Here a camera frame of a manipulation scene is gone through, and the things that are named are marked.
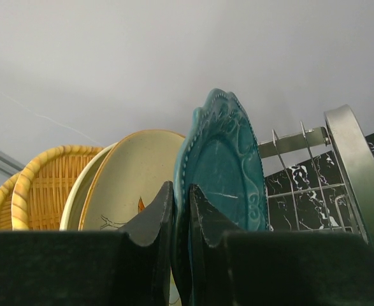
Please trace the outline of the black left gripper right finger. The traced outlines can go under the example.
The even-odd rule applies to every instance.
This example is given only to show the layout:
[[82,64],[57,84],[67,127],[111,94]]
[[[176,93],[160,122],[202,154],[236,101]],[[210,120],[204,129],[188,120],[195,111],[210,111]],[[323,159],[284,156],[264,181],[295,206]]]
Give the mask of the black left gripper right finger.
[[192,185],[196,305],[374,305],[374,253],[357,235],[247,232]]

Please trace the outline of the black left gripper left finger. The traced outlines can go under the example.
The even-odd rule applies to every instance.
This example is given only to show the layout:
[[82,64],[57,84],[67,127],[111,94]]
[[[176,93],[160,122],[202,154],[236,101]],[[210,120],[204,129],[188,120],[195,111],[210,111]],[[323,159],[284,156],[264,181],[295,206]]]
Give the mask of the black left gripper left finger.
[[173,184],[108,231],[0,231],[0,305],[167,305]]

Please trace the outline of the cream round plate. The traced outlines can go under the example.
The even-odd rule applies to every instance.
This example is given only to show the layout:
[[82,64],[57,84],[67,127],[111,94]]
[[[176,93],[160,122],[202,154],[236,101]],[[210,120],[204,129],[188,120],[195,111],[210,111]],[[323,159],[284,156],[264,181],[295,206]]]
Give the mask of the cream round plate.
[[85,166],[82,172],[79,174],[78,178],[75,180],[71,191],[66,200],[64,210],[62,213],[59,229],[73,230],[79,229],[80,216],[82,209],[89,191],[89,187],[104,161],[107,154],[116,145],[116,143],[105,147],[101,152],[97,153]]

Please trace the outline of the teal scalloped plate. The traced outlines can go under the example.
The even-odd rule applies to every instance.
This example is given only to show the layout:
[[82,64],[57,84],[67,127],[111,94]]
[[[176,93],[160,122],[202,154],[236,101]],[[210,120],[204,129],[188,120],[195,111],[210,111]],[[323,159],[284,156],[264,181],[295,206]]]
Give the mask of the teal scalloped plate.
[[232,92],[213,89],[192,114],[192,126],[177,155],[173,193],[171,269],[182,305],[192,294],[189,187],[247,231],[269,228],[263,165],[252,125]]

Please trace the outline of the wooden plate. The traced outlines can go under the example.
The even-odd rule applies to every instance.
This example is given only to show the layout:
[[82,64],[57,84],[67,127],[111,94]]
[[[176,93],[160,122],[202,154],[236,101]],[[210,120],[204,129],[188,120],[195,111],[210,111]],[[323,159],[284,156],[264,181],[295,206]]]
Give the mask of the wooden plate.
[[11,198],[19,175],[17,172],[0,187],[0,231],[12,230]]

